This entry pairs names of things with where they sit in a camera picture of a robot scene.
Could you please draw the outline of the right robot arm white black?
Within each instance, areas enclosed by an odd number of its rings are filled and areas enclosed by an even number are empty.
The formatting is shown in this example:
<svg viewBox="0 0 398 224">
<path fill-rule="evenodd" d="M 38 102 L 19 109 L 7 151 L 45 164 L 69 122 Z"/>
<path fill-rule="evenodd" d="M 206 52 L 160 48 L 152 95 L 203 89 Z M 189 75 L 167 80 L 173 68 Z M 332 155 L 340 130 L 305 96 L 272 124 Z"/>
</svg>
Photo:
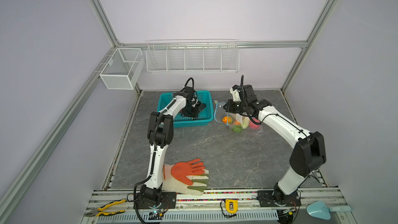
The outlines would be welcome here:
<svg viewBox="0 0 398 224">
<path fill-rule="evenodd" d="M 259 100 L 252 85 L 240 84 L 230 89 L 232 98 L 224 110 L 232 115 L 246 117 L 256 126 L 266 124 L 278 133 L 293 148 L 289 169 L 274 186 L 268 200 L 284 206 L 298 197 L 298 188 L 310 174 L 326 163 L 324 137 L 320 132 L 310 132 L 281 114 L 269 101 Z"/>
</svg>

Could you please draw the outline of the clear zip top bag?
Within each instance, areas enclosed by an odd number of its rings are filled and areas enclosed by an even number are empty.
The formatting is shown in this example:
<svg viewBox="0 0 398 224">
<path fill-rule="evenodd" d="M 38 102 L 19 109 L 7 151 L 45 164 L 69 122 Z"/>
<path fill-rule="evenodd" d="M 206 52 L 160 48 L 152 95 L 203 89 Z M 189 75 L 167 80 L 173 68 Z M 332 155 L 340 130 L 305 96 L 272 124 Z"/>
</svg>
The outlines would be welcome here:
<svg viewBox="0 0 398 224">
<path fill-rule="evenodd" d="M 223 106 L 226 104 L 226 102 L 220 102 L 220 101 L 214 100 L 214 103 L 215 103 L 215 105 L 216 105 L 216 108 L 215 108 L 215 110 L 214 110 L 214 120 L 215 120 L 217 123 L 226 125 L 230 130 L 231 130 L 231 125 L 232 125 L 232 123 L 231 123 L 231 124 L 225 124 L 225 123 L 223 123 L 223 122 L 222 122 L 223 117 L 225 117 L 225 116 L 230 116 L 230 117 L 233 118 L 233 122 L 234 122 L 235 120 L 241 121 L 241 120 L 243 119 L 243 117 L 245 117 L 245 116 L 242 116 L 242 115 L 240 115 L 240 114 L 227 113 L 227 112 L 224 110 L 224 108 L 223 108 Z M 244 133 L 244 134 L 253 134 L 253 135 L 260 135 L 262 132 L 263 132 L 263 128 L 262 128 L 262 127 L 260 127 L 258 130 L 252 130 L 251 128 L 248 127 L 247 129 L 245 129 L 245 130 L 244 130 L 243 132 L 241 132 L 241 133 Z"/>
</svg>

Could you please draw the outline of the teal plastic basket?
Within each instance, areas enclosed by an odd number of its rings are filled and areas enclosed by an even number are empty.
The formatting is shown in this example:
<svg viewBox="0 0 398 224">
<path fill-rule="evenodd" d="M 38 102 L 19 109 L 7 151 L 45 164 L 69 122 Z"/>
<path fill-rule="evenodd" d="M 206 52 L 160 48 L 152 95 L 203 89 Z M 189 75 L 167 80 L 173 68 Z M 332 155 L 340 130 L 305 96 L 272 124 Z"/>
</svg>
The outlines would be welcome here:
<svg viewBox="0 0 398 224">
<path fill-rule="evenodd" d="M 172 92 L 166 92 L 160 95 L 157 111 L 164 109 L 173 99 Z M 202 90 L 197 92 L 198 100 L 205 104 L 205 108 L 199 113 L 198 118 L 182 117 L 179 113 L 174 118 L 174 128 L 199 127 L 208 125 L 214 119 L 214 107 L 212 97 L 209 91 Z"/>
</svg>

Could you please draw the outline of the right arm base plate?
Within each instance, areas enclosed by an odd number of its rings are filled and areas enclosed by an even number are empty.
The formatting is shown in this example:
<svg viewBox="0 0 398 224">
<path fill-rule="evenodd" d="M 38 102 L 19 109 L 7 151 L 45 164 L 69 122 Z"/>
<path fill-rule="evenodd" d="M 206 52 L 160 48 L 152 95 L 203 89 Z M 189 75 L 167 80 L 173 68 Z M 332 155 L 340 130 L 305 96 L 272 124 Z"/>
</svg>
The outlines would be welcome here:
<svg viewBox="0 0 398 224">
<path fill-rule="evenodd" d="M 256 199 L 261 207 L 299 207 L 302 205 L 298 191 L 285 195 L 278 190 L 259 190 Z"/>
</svg>

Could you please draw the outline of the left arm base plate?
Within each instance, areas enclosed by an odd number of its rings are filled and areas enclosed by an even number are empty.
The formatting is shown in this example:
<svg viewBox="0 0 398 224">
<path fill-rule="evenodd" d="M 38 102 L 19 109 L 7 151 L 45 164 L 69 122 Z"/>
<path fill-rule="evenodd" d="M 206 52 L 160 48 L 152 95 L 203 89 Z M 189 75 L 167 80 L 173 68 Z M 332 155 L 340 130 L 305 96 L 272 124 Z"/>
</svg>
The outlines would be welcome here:
<svg viewBox="0 0 398 224">
<path fill-rule="evenodd" d="M 162 192 L 155 197 L 154 201 L 141 193 L 136 193 L 133 201 L 137 204 L 138 209 L 174 209 L 177 203 L 177 193 Z"/>
</svg>

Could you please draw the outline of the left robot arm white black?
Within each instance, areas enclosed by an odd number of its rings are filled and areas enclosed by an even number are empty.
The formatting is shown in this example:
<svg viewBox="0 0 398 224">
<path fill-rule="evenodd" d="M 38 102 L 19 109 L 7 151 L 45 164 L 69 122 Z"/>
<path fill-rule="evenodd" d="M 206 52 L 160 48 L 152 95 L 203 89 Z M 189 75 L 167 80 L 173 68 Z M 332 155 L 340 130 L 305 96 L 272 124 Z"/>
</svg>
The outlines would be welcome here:
<svg viewBox="0 0 398 224">
<path fill-rule="evenodd" d="M 150 161 L 147 177 L 134 185 L 136 206 L 141 203 L 159 206 L 163 192 L 201 196 L 209 181 L 209 172 L 200 159 L 176 164 L 165 164 L 165 155 L 174 138 L 174 123 L 178 117 L 199 120 L 206 104 L 198 98 L 194 79 L 188 78 L 183 88 L 172 94 L 172 100 L 149 118 L 147 138 L 150 145 Z"/>
</svg>

